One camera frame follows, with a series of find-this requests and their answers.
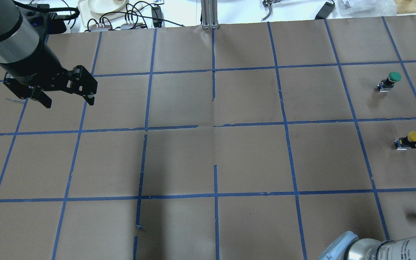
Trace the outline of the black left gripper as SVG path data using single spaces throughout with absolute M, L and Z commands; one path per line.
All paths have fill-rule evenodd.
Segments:
M 20 61 L 3 63 L 3 69 L 3 84 L 19 99 L 29 98 L 50 109 L 52 99 L 46 92 L 63 91 L 94 105 L 98 82 L 82 65 L 67 70 L 54 54 L 32 54 Z

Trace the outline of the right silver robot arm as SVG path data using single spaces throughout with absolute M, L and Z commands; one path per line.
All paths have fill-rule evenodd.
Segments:
M 337 237 L 319 260 L 416 260 L 416 121 L 362 124 L 363 134 L 381 131 L 365 151 L 381 209 L 384 239 L 348 230 Z

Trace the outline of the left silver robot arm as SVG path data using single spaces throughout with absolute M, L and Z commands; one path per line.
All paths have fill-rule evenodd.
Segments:
M 76 7 L 40 7 L 0 0 L 0 66 L 3 84 L 19 99 L 32 99 L 50 108 L 46 94 L 63 91 L 94 105 L 98 83 L 82 65 L 65 69 L 46 44 L 46 36 L 66 31 L 66 20 L 79 17 Z

